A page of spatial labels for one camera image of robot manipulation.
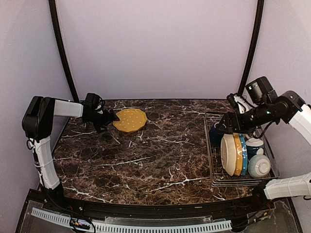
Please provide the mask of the yellow polka dot plate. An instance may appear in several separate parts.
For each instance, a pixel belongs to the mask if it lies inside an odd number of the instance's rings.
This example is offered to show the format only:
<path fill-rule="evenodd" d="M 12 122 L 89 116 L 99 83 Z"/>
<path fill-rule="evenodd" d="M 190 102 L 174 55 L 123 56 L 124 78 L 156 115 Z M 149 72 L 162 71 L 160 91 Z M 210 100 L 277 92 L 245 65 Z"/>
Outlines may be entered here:
<path fill-rule="evenodd" d="M 242 172 L 243 156 L 242 156 L 242 144 L 238 133 L 233 133 L 235 148 L 236 148 L 236 166 L 235 176 L 240 176 Z"/>
<path fill-rule="evenodd" d="M 124 133 L 132 133 L 143 128 L 148 120 L 146 114 L 136 108 L 123 109 L 116 113 L 119 120 L 113 122 L 113 126 Z"/>

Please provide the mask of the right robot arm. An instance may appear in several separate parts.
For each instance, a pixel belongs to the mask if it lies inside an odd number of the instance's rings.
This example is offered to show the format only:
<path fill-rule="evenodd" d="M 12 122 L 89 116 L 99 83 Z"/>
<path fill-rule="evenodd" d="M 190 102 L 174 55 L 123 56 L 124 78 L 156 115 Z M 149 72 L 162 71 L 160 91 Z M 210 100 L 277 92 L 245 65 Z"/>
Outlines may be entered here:
<path fill-rule="evenodd" d="M 278 123 L 283 120 L 294 128 L 308 143 L 311 142 L 311 108 L 294 91 L 287 91 L 278 96 L 274 90 L 250 91 L 251 100 L 257 106 L 249 111 L 227 112 L 216 131 L 224 134 L 253 133 L 256 127 L 265 123 Z M 248 207 L 259 210 L 267 199 L 273 200 L 285 197 L 311 195 L 311 174 L 307 173 L 286 179 L 273 179 L 261 187 L 263 192 L 257 192 L 248 199 Z"/>

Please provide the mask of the cream bird pattern plate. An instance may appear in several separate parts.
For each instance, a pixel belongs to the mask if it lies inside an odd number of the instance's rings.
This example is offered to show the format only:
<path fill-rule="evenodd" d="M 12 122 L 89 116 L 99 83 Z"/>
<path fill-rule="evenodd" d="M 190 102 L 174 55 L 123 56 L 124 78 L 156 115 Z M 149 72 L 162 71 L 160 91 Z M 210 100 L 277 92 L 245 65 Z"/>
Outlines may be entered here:
<path fill-rule="evenodd" d="M 223 169 L 233 176 L 236 169 L 236 146 L 232 134 L 224 134 L 221 139 L 221 161 Z"/>

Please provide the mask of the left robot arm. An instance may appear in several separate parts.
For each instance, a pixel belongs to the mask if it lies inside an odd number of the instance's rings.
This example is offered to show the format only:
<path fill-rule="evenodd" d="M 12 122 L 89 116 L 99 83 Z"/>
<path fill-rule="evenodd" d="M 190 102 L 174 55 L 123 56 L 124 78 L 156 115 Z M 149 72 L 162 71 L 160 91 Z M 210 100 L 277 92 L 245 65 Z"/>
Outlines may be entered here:
<path fill-rule="evenodd" d="M 57 176 L 51 151 L 51 133 L 54 117 L 81 118 L 83 122 L 93 124 L 96 132 L 114 121 L 119 121 L 113 109 L 104 107 L 105 101 L 97 94 L 88 93 L 80 103 L 51 97 L 33 97 L 22 120 L 22 128 L 27 138 L 27 148 L 32 151 L 40 184 L 52 193 L 49 203 L 57 211 L 63 212 L 69 207 L 63 197 L 63 187 Z"/>

